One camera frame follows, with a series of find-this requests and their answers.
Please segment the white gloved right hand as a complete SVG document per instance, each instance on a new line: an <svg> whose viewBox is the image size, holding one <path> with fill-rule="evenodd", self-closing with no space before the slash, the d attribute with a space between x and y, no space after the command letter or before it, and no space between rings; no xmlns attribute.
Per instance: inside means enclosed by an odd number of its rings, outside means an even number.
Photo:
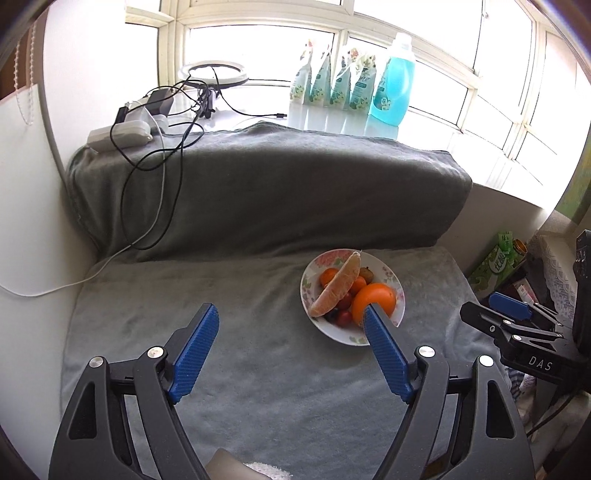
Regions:
<svg viewBox="0 0 591 480"><path fill-rule="evenodd" d="M534 401L536 397L537 379L529 374L511 370L511 394L517 406L522 423L527 425L531 421Z"/></svg>

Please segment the white gloved left hand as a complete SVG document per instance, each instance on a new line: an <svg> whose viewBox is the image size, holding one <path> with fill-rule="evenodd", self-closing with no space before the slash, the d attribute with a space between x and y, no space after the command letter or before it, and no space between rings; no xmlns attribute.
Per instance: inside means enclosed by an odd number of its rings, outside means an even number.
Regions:
<svg viewBox="0 0 591 480"><path fill-rule="evenodd" d="M214 480L291 479L287 471L260 462L245 464L222 448L215 451L211 460L205 465L205 471L209 478Z"/></svg>

